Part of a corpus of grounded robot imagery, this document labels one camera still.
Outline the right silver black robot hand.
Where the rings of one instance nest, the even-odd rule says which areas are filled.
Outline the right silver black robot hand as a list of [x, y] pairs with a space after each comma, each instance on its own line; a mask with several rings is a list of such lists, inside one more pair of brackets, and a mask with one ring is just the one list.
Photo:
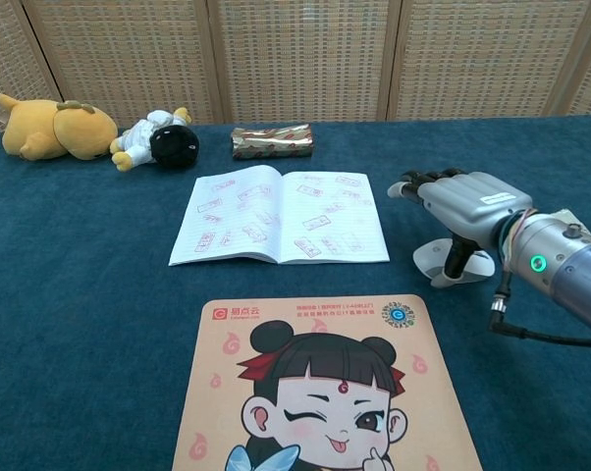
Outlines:
[[459, 169], [408, 171], [387, 190], [423, 207], [450, 232], [415, 249], [413, 263], [434, 288], [491, 278], [496, 263], [489, 251], [499, 246], [505, 222], [532, 207], [532, 198], [483, 172]]

